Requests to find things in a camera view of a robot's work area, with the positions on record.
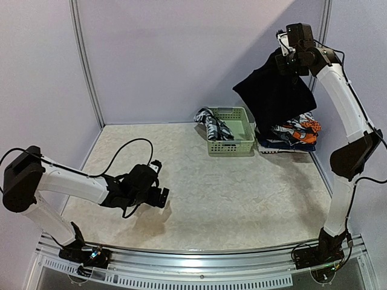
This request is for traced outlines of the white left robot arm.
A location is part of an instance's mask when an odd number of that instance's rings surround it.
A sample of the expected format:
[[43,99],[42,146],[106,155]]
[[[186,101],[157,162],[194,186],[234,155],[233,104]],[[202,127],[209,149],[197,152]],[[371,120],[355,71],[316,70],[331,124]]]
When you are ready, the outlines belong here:
[[19,149],[17,156],[4,169],[2,203],[20,213],[48,233],[77,262],[85,262],[90,250],[83,244],[80,230],[68,222],[42,197],[42,192],[60,193],[90,201],[101,207],[122,209],[124,219],[129,207],[147,204],[164,208],[168,188],[160,188],[158,174],[161,162],[137,164],[119,176],[105,173],[88,175],[65,167],[41,154],[37,146]]

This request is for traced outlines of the dark folded clothes stack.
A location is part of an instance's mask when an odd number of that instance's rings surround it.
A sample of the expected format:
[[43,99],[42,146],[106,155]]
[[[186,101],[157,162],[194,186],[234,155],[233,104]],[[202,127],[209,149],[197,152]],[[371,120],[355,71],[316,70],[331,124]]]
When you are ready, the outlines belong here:
[[263,154],[269,153],[310,153],[316,150],[314,144],[294,144],[281,140],[266,139],[259,133],[257,127],[255,127],[255,135],[257,140],[258,151]]

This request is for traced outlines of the right corner wall post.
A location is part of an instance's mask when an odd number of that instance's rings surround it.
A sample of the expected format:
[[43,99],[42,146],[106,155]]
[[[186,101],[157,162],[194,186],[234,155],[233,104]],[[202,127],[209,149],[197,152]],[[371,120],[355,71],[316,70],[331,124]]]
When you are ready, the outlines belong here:
[[313,16],[311,23],[314,38],[319,43],[326,44],[333,1],[310,1],[310,4],[317,4],[318,7],[317,13]]

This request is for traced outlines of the black t-shirt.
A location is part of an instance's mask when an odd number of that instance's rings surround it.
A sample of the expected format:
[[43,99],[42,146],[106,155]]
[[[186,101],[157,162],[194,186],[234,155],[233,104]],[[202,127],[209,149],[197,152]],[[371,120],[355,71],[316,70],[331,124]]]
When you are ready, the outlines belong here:
[[258,132],[268,139],[277,139],[271,128],[317,108],[312,92],[296,74],[280,74],[276,49],[263,66],[233,87],[255,119]]

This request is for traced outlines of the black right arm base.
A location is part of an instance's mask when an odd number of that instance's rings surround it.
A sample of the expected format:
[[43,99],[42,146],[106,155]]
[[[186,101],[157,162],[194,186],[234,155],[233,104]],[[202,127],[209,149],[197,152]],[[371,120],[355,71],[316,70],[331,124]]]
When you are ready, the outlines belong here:
[[330,236],[323,228],[320,229],[318,244],[310,246],[306,243],[296,245],[291,251],[291,259],[296,269],[311,268],[326,263],[339,261],[333,271],[342,268],[351,257],[353,239],[348,229],[338,236]]

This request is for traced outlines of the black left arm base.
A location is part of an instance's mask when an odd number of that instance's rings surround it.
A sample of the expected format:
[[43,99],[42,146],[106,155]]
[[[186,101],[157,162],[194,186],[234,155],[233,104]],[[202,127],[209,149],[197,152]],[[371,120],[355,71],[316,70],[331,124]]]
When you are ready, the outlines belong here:
[[83,267],[107,269],[112,252],[101,245],[86,245],[79,227],[74,222],[71,222],[71,225],[75,231],[75,241],[69,245],[61,246],[59,257],[70,262],[82,264]]

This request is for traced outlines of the pale green plastic laundry basket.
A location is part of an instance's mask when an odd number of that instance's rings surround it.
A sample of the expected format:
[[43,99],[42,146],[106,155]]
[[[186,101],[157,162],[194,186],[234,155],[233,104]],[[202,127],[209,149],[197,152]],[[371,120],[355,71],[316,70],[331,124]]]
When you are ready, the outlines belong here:
[[234,140],[208,141],[207,150],[211,157],[253,156],[255,134],[243,107],[209,107],[213,114],[223,121],[233,134]]

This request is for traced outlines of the left corner wall post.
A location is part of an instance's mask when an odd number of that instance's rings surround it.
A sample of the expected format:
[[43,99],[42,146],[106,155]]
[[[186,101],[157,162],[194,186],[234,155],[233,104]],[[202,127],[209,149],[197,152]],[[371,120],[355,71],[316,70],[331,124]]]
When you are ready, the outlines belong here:
[[69,0],[70,5],[70,15],[72,19],[72,25],[74,30],[74,37],[76,42],[76,47],[78,50],[79,60],[83,76],[85,79],[86,90],[88,91],[89,100],[97,121],[97,124],[102,130],[105,127],[105,120],[102,113],[102,108],[97,96],[96,87],[94,84],[88,54],[86,51],[85,40],[83,36],[82,23],[80,19],[80,9],[79,2],[77,0]]

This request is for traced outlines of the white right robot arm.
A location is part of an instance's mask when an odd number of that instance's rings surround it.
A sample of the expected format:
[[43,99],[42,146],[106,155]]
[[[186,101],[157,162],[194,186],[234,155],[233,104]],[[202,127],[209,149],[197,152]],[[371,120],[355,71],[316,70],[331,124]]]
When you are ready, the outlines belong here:
[[343,60],[329,48],[309,47],[305,50],[281,45],[276,55],[282,73],[312,74],[324,87],[341,120],[346,145],[330,156],[334,175],[333,196],[321,236],[339,238],[348,231],[348,217],[357,184],[365,163],[383,141],[356,96],[345,74]]

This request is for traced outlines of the corner wall post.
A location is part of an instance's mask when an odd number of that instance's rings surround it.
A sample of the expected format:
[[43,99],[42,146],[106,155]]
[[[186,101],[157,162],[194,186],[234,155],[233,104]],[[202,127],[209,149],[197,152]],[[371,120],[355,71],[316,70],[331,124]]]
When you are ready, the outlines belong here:
[[102,130],[105,127],[105,120],[102,113],[102,108],[97,96],[96,87],[94,84],[88,54],[86,51],[85,40],[83,36],[82,23],[80,19],[80,9],[79,2],[77,0],[69,0],[70,5],[70,15],[72,19],[72,25],[74,30],[74,37],[76,42],[76,47],[78,50],[79,60],[83,76],[85,79],[86,90],[88,91],[89,100],[97,121],[97,124]]
[[314,38],[319,43],[326,44],[333,1],[310,1],[310,4],[317,4],[318,7],[317,13],[313,16],[311,23]]

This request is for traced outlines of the black white patterned garment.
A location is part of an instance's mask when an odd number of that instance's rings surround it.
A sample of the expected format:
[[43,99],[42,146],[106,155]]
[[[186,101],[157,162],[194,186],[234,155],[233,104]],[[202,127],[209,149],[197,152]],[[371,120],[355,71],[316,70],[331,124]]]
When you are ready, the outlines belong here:
[[209,108],[201,108],[193,117],[194,122],[203,124],[209,141],[231,141],[234,136],[226,123],[215,116]]

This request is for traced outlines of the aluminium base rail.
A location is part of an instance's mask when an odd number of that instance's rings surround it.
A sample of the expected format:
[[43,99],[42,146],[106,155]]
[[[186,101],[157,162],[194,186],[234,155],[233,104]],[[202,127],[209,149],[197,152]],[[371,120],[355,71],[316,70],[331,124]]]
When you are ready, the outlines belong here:
[[344,247],[345,265],[299,269],[295,250],[315,240],[235,251],[140,250],[114,246],[105,269],[77,274],[76,263],[59,257],[59,247],[43,234],[34,254],[27,289],[378,289],[361,235]]

